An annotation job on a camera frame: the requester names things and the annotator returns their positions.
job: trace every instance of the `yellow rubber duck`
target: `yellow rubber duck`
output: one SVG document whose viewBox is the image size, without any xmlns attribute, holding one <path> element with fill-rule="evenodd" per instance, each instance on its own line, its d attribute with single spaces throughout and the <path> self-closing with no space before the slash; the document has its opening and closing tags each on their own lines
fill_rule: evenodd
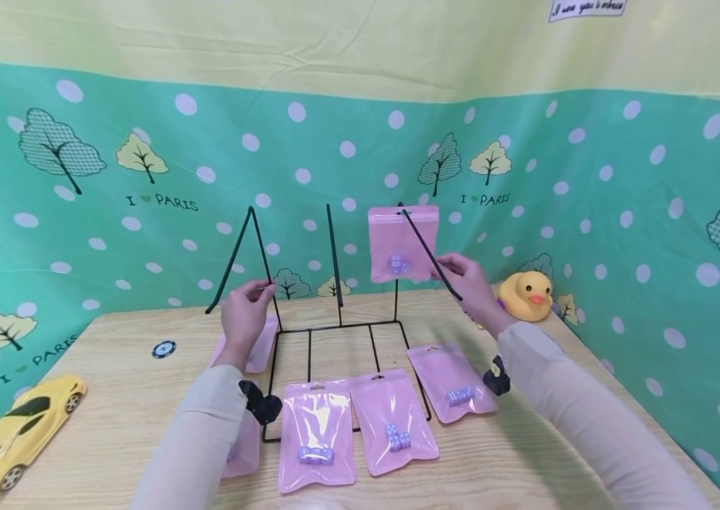
<svg viewBox="0 0 720 510">
<path fill-rule="evenodd" d="M 538 322 L 552 310 L 552 284 L 538 271 L 514 273 L 499 285 L 498 301 L 509 315 Z"/>
</svg>

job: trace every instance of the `pink bag on rack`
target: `pink bag on rack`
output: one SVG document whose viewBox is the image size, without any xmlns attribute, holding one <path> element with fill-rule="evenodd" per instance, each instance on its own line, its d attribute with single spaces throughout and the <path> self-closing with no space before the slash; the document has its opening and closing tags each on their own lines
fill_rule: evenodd
<svg viewBox="0 0 720 510">
<path fill-rule="evenodd" d="M 278 317 L 268 315 L 266 317 L 266 323 L 263 325 L 263 331 L 246 360 L 247 374 L 260 374 L 266 370 L 269 355 L 272 354 L 272 347 L 275 345 L 276 334 L 278 334 Z M 212 366 L 221 354 L 221 351 L 224 350 L 224 345 L 226 344 L 227 338 L 221 333 L 221 338 L 218 340 L 218 345 L 215 346 L 215 352 L 210 359 L 208 367 Z"/>
<path fill-rule="evenodd" d="M 348 381 L 286 386 L 280 428 L 281 494 L 312 483 L 353 485 L 354 431 Z"/>
<path fill-rule="evenodd" d="M 405 208 L 370 208 L 368 211 L 369 244 L 371 247 L 371 281 L 402 279 L 430 280 L 433 262 L 422 242 L 413 231 L 406 216 L 397 214 L 407 210 L 419 235 L 433 253 L 439 232 L 439 207 L 410 205 Z"/>
<path fill-rule="evenodd" d="M 227 455 L 221 478 L 242 477 L 258 471 L 260 464 L 260 424 L 252 413 L 245 412 L 238 438 Z"/>
<path fill-rule="evenodd" d="M 458 345 L 408 349 L 408 359 L 440 422 L 451 424 L 467 413 L 485 414 L 497 409 L 490 390 Z"/>
<path fill-rule="evenodd" d="M 412 460 L 439 458 L 439 446 L 406 371 L 350 380 L 368 471 L 377 477 Z"/>
</svg>

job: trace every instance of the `black wire frame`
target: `black wire frame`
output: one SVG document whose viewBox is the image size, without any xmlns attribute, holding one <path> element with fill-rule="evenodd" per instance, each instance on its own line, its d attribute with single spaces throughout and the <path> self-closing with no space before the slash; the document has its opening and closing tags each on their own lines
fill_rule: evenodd
<svg viewBox="0 0 720 510">
<path fill-rule="evenodd" d="M 402 202 L 398 204 L 400 208 L 403 208 Z M 430 248 L 428 247 L 428 243 L 425 242 L 425 240 L 422 237 L 422 234 L 417 229 L 416 225 L 414 224 L 413 220 L 410 218 L 410 214 L 408 210 L 402 209 L 397 214 L 404 214 L 406 216 L 406 219 L 408 220 L 409 224 L 412 226 L 413 231 L 416 233 L 417 238 L 419 239 L 419 242 L 422 243 L 422 246 L 425 248 L 425 251 L 428 252 L 428 255 L 430 257 L 430 261 L 433 262 L 433 266 L 436 270 L 436 273 L 439 274 L 442 281 L 444 281 L 445 285 L 447 286 L 447 289 L 450 291 L 453 296 L 456 297 L 457 300 L 462 300 L 462 297 L 457 294 L 456 290 L 453 290 L 452 286 L 450 285 L 450 282 L 447 281 L 447 278 L 445 277 L 445 272 L 442 270 L 441 265 L 436 262 L 436 259 L 433 256 L 433 253 L 430 252 Z M 343 323 L 343 289 L 340 285 L 340 269 L 339 269 L 339 263 L 337 259 L 337 243 L 334 240 L 334 226 L 331 219 L 331 205 L 326 204 L 326 216 L 328 217 L 328 237 L 331 240 L 331 260 L 333 264 L 333 274 L 334 274 L 334 288 L 335 288 L 335 297 L 337 299 L 337 315 L 338 315 L 338 323 L 334 326 L 320 326 L 320 327 L 310 327 L 310 328 L 299 328 L 299 329 L 284 329 L 283 328 L 283 322 L 280 321 L 280 310 L 278 308 L 278 299 L 276 299 L 275 296 L 273 296 L 273 305 L 275 307 L 275 313 L 278 315 L 278 332 L 275 333 L 275 343 L 274 343 L 274 353 L 272 356 L 272 369 L 270 369 L 269 372 L 269 388 L 267 391 L 267 396 L 272 395 L 273 385 L 275 382 L 275 367 L 278 366 L 278 351 L 279 345 L 280 345 L 280 337 L 284 334 L 294 334 L 294 333 L 307 333 L 308 334 L 308 361 L 307 361 L 307 374 L 306 374 L 306 381 L 310 383 L 312 381 L 312 333 L 313 332 L 327 332 L 330 329 L 343 329 L 343 328 L 361 328 L 361 327 L 367 327 L 368 328 L 368 334 L 371 338 L 371 349 L 374 350 L 374 362 L 377 366 L 377 373 L 381 372 L 379 366 L 379 356 L 377 355 L 377 345 L 375 343 L 374 339 L 374 327 L 375 326 L 388 326 L 388 324 L 397 324 L 399 326 L 399 331 L 402 333 L 402 340 L 404 344 L 406 345 L 406 349 L 410 349 L 410 344 L 408 343 L 408 335 L 406 333 L 406 328 L 404 328 L 401 321 L 399 321 L 399 318 L 397 318 L 397 312 L 399 311 L 399 280 L 395 280 L 394 283 L 394 314 L 393 317 L 386 321 L 376 321 L 376 322 L 360 322 L 360 323 L 354 323 L 354 324 L 344 324 Z M 260 245 L 260 251 L 261 256 L 263 257 L 263 268 L 266 271 L 266 278 L 269 281 L 272 281 L 272 271 L 269 270 L 269 261 L 266 256 L 266 250 L 263 247 L 263 237 L 261 236 L 260 227 L 258 226 L 258 216 L 256 214 L 256 210 L 254 210 L 253 206 L 250 205 L 248 210 L 246 211 L 246 218 L 244 219 L 243 225 L 241 226 L 241 231 L 238 233 L 238 239 L 235 242 L 235 248 L 232 250 L 232 254 L 229 257 L 229 263 L 227 263 L 227 268 L 224 271 L 224 277 L 221 278 L 221 283 L 218 286 L 218 290 L 215 292 L 215 297 L 213 298 L 210 305 L 206 308 L 204 313 L 209 314 L 211 311 L 215 309 L 215 307 L 219 304 L 221 300 L 221 295 L 224 294 L 224 288 L 227 284 L 227 280 L 229 280 L 229 275 L 232 272 L 232 265 L 235 264 L 235 258 L 237 257 L 238 250 L 241 248 L 241 242 L 244 239 L 244 233 L 246 232 L 246 227 L 249 224 L 249 220 L 252 220 L 252 224 L 254 225 L 254 229 L 256 229 L 256 235 L 258 237 L 258 245 Z M 428 404 L 428 396 L 425 393 L 425 387 L 423 386 L 422 380 L 419 379 L 419 375 L 415 374 L 417 385 L 419 386 L 419 392 L 422 394 L 422 400 L 425 407 L 425 418 L 430 421 L 433 418 L 433 413 L 430 412 L 430 404 Z M 353 429 L 355 433 L 358 433 L 360 431 L 359 428 Z M 261 440 L 264 443 L 272 443 L 272 442 L 280 442 L 280 437 L 267 437 L 267 425 L 263 425 L 263 430 L 261 431 Z"/>
</svg>

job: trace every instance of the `paper sign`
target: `paper sign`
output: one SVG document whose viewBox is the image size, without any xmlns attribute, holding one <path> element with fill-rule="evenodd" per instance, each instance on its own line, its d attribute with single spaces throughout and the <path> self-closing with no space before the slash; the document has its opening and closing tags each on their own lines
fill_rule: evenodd
<svg viewBox="0 0 720 510">
<path fill-rule="evenodd" d="M 585 16 L 623 16 L 629 0 L 552 0 L 549 22 Z"/>
</svg>

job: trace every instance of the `table surface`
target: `table surface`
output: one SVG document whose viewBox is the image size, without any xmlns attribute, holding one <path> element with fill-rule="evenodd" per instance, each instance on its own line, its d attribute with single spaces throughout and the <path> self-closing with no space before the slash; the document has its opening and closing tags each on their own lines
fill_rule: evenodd
<svg viewBox="0 0 720 510">
<path fill-rule="evenodd" d="M 346 296 L 343 323 L 391 319 L 393 297 L 391 293 Z M 285 329 L 337 323 L 335 301 L 325 297 L 278 304 Z M 479 373 L 488 370 L 496 353 L 493 339 L 458 310 L 446 290 L 402 292 L 398 318 L 411 347 L 456 342 Z M 538 324 L 644 420 L 720 509 L 719 489 L 578 337 L 554 314 Z M 45 376 L 79 375 L 88 385 L 87 396 L 23 481 L 2 499 L 0 508 L 126 509 L 152 451 L 185 392 L 205 368 L 220 333 L 218 310 L 204 315 L 198 307 L 111 313 L 93 321 Z M 164 339 L 177 343 L 176 352 L 156 359 L 152 348 Z M 382 370 L 404 368 L 415 383 L 398 324 L 374 327 L 374 339 Z M 307 347 L 306 333 L 281 335 L 273 393 L 281 394 L 287 383 L 305 382 Z M 248 376 L 264 391 L 271 366 L 263 374 Z M 313 333 L 311 369 L 312 380 L 375 372 L 368 328 Z M 430 420 L 439 460 L 412 462 L 378 478 L 367 471 L 362 441 L 355 436 L 358 478 L 351 487 L 313 484 L 280 496 L 280 444 L 263 444 L 258 471 L 222 481 L 215 508 L 612 508 L 600 479 L 519 392 L 499 397 L 498 406 L 495 414 L 470 414 L 451 425 Z M 279 434 L 280 419 L 269 426 L 268 437 Z"/>
</svg>

